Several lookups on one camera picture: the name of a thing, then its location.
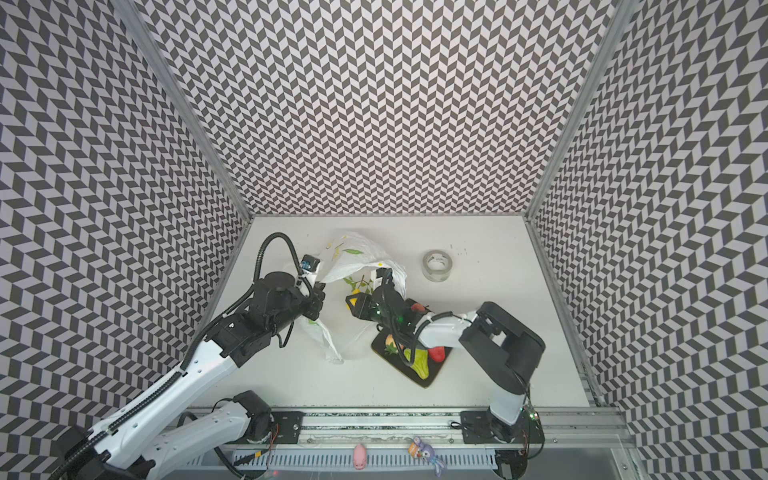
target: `metal bracket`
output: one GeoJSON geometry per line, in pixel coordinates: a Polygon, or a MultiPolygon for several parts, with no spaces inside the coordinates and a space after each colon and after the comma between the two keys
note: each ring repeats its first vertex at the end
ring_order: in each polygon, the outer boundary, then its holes
{"type": "MultiPolygon", "coordinates": [[[[513,445],[522,446],[525,443],[522,429],[511,442],[503,442],[497,439],[491,431],[491,425],[488,423],[488,416],[485,414],[485,410],[465,410],[459,414],[459,417],[462,419],[462,437],[464,438],[464,443],[466,445],[499,443],[507,445],[507,448],[513,449],[516,448],[513,445]]],[[[524,426],[527,435],[530,437],[529,443],[531,445],[540,444],[544,438],[542,437],[541,432],[538,429],[532,428],[532,426],[530,421],[527,421],[526,426],[524,426]]]]}
{"type": "MultiPolygon", "coordinates": [[[[191,410],[195,413],[199,411],[201,415],[210,411],[202,408],[191,410]]],[[[305,408],[301,409],[304,417],[298,445],[301,448],[354,449],[359,443],[364,443],[376,445],[377,448],[404,448],[414,436],[419,436],[436,449],[464,448],[462,432],[450,427],[451,422],[461,422],[464,410],[466,408],[305,408]]],[[[276,417],[292,411],[294,409],[272,408],[276,417]]],[[[621,412],[614,407],[539,407],[536,411],[541,418],[547,445],[556,443],[562,449],[634,446],[634,437],[621,412]]],[[[505,449],[514,448],[510,444],[504,445],[505,449]]],[[[498,446],[496,441],[485,443],[488,449],[498,446]]]]}
{"type": "Polygon", "coordinates": [[[611,449],[621,480],[649,480],[637,449],[611,449]]]}
{"type": "Polygon", "coordinates": [[[304,412],[272,412],[272,416],[275,418],[277,425],[280,425],[275,443],[281,445],[295,445],[299,443],[304,412]]]}

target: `plush toy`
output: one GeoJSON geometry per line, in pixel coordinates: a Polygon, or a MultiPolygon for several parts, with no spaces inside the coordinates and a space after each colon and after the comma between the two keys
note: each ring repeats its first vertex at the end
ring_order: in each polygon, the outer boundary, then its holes
{"type": "Polygon", "coordinates": [[[362,443],[355,447],[355,451],[352,453],[352,463],[355,465],[355,470],[363,470],[368,463],[368,453],[366,452],[366,446],[362,443]]]}
{"type": "Polygon", "coordinates": [[[445,470],[445,463],[440,458],[437,458],[435,449],[433,449],[429,443],[422,442],[419,437],[413,437],[413,443],[408,447],[408,453],[410,453],[413,458],[423,458],[430,465],[434,465],[435,475],[438,477],[442,475],[445,470]]]}

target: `pink toy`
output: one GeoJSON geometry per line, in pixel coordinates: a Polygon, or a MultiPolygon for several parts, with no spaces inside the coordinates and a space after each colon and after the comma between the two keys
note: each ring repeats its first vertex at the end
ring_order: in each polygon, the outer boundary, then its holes
{"type": "Polygon", "coordinates": [[[366,452],[366,446],[362,443],[355,447],[355,451],[352,454],[352,464],[355,465],[355,470],[363,470],[368,463],[368,452],[366,452]]]}

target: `purple stuffed toy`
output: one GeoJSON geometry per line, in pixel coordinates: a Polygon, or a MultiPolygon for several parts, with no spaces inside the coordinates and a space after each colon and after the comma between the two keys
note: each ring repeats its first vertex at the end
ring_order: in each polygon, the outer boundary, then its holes
{"type": "Polygon", "coordinates": [[[429,443],[422,442],[419,437],[413,437],[413,443],[408,447],[408,453],[410,453],[413,458],[423,458],[430,465],[434,465],[435,475],[438,477],[442,475],[442,472],[445,470],[445,463],[440,458],[437,458],[435,449],[433,449],[429,443]]]}

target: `red wire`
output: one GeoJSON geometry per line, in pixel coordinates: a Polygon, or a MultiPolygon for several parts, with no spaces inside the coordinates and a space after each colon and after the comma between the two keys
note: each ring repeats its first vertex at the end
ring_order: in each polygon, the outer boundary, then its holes
{"type": "Polygon", "coordinates": [[[272,444],[275,442],[275,439],[277,438],[277,434],[280,433],[280,424],[277,424],[277,429],[275,430],[275,434],[272,435],[272,438],[270,439],[270,449],[269,449],[269,456],[266,457],[266,469],[270,469],[270,460],[272,459],[272,444]]]}

